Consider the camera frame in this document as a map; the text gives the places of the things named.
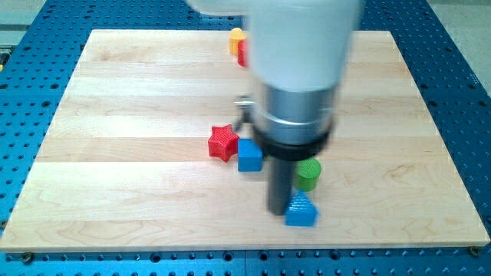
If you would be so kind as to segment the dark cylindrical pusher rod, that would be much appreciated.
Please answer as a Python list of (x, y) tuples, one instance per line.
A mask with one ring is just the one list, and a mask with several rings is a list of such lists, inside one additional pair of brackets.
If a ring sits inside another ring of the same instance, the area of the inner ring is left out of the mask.
[(274, 215), (284, 215), (292, 197), (296, 163), (273, 158), (268, 181), (268, 209)]

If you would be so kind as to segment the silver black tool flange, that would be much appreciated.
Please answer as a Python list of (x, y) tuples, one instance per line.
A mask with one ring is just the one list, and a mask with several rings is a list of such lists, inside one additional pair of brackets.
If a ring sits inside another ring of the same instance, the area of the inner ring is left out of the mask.
[(277, 159), (300, 161), (319, 154), (334, 126), (334, 88), (283, 90), (262, 82), (236, 98), (239, 118), (233, 130), (249, 123), (252, 138)]

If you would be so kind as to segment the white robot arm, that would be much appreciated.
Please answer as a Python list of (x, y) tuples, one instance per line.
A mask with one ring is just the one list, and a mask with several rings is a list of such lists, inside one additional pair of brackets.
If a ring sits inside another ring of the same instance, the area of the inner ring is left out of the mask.
[(334, 99), (342, 80), (359, 0), (187, 0), (213, 16), (245, 18), (250, 92), (237, 103), (239, 130), (272, 158), (267, 206), (283, 215), (292, 197), (295, 166), (317, 155), (335, 124)]

